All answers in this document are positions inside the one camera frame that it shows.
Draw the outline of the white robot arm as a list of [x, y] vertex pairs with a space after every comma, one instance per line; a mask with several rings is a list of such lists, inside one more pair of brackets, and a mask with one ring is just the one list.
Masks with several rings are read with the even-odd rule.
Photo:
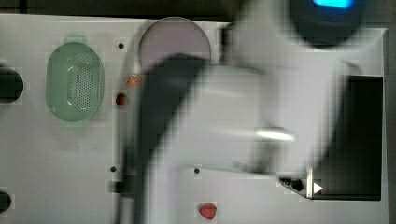
[[128, 168], [133, 224], [274, 217], [276, 179], [301, 174], [332, 138], [367, 0], [252, 0], [233, 24], [233, 64], [210, 61], [195, 23], [165, 18], [136, 40]]

